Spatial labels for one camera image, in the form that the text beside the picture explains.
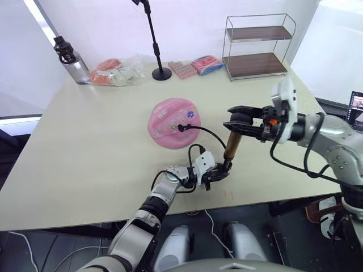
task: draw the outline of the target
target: white cable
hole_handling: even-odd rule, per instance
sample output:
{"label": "white cable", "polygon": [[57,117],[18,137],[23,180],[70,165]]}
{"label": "white cable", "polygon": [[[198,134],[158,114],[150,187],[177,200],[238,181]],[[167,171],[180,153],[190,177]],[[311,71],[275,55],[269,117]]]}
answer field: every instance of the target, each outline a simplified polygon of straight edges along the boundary
{"label": "white cable", "polygon": [[[54,272],[56,272],[58,269],[59,269],[59,267],[61,267],[61,265],[70,257],[70,256],[72,256],[74,253],[76,253],[76,252],[79,252],[79,251],[81,251],[81,250],[84,250],[84,249],[87,249],[87,248],[99,248],[97,245],[92,245],[92,246],[86,246],[86,247],[84,247],[84,248],[79,248],[79,249],[77,249],[77,250],[75,250],[75,251],[73,251],[73,252],[71,252],[71,253],[69,253],[58,265],[57,265],[57,267],[55,268],[55,270],[54,270]],[[100,248],[109,248],[109,246],[101,246]]]}
{"label": "white cable", "polygon": [[27,242],[27,245],[28,245],[28,248],[29,248],[30,260],[32,261],[32,264],[33,264],[33,266],[34,266],[34,268],[35,268],[35,271],[36,271],[36,272],[39,272],[39,269],[38,269],[38,267],[36,266],[36,264],[35,264],[35,262],[34,262],[34,259],[33,259],[33,251],[32,251],[32,248],[30,247],[30,243],[29,243],[28,238],[27,238],[25,235],[21,234],[21,233],[17,233],[17,232],[13,232],[13,231],[9,231],[9,233],[11,233],[11,234],[15,234],[15,235],[19,235],[19,236],[22,236],[22,237],[25,239],[25,242]]}
{"label": "white cable", "polygon": [[228,251],[229,256],[231,256],[231,258],[234,258],[234,256],[232,255],[232,251],[230,251],[229,248],[220,240],[220,238],[215,233],[213,233],[213,230],[214,230],[213,218],[208,214],[208,212],[206,210],[205,210],[205,213],[210,218],[210,221],[212,221],[212,231],[210,233],[218,240],[218,242],[220,242],[222,247],[224,247]]}

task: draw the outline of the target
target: water bottle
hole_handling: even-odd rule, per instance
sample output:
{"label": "water bottle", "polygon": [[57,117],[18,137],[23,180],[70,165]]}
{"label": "water bottle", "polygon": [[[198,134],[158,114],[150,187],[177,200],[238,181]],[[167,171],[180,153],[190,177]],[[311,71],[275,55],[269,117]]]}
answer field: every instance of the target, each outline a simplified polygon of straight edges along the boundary
{"label": "water bottle", "polygon": [[59,56],[59,60],[78,84],[91,83],[90,73],[81,55],[73,50],[71,44],[63,39],[62,36],[55,37],[54,49]]}

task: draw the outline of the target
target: white wall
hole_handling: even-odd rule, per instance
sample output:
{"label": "white wall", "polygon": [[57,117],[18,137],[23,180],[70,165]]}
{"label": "white wall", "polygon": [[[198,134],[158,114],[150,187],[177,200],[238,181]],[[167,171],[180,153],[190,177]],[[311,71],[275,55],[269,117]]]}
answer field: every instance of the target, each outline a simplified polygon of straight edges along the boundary
{"label": "white wall", "polygon": [[66,71],[22,0],[0,1],[0,116],[42,113]]}
{"label": "white wall", "polygon": [[[143,6],[131,0],[39,0],[60,35],[89,66],[110,57],[153,55]],[[287,12],[297,31],[287,56],[291,62],[318,0],[150,0],[162,61],[222,56],[228,15]]]}
{"label": "white wall", "polygon": [[349,104],[363,92],[363,1],[322,0],[292,68],[315,97]]}

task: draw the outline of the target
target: laptop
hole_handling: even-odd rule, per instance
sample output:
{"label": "laptop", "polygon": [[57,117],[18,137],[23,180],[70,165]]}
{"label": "laptop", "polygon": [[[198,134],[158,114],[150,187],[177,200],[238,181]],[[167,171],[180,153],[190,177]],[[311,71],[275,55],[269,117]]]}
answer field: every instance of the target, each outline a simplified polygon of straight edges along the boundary
{"label": "laptop", "polygon": [[363,132],[363,92],[352,92],[347,123],[355,131]]}

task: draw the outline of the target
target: table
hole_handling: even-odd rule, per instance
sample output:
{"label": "table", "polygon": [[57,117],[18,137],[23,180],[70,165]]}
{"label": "table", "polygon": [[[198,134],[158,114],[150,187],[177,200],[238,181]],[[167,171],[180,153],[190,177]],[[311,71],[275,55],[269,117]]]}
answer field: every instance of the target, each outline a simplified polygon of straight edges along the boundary
{"label": "table", "polygon": [[[321,111],[306,86],[291,68],[288,71],[297,90],[298,111]],[[226,142],[229,131],[222,123],[230,118],[227,109],[272,104],[272,87],[279,80],[281,77],[230,82],[224,69],[186,80],[176,75],[165,82],[149,79],[130,87],[80,86],[68,78],[0,191],[0,231],[129,218],[149,194],[159,170],[170,164],[187,165],[187,148],[165,149],[147,133],[149,116],[158,102],[169,97],[194,102],[202,126]],[[211,135],[201,131],[195,142],[222,162],[222,147]],[[271,143],[243,137],[231,175],[212,183],[209,192],[200,187],[193,194],[177,195],[169,213],[340,191],[332,182],[313,180],[275,163],[269,157],[270,147]],[[304,148],[288,142],[278,146],[276,156],[302,167],[304,152]],[[309,165],[317,171],[325,161],[311,154]]]}

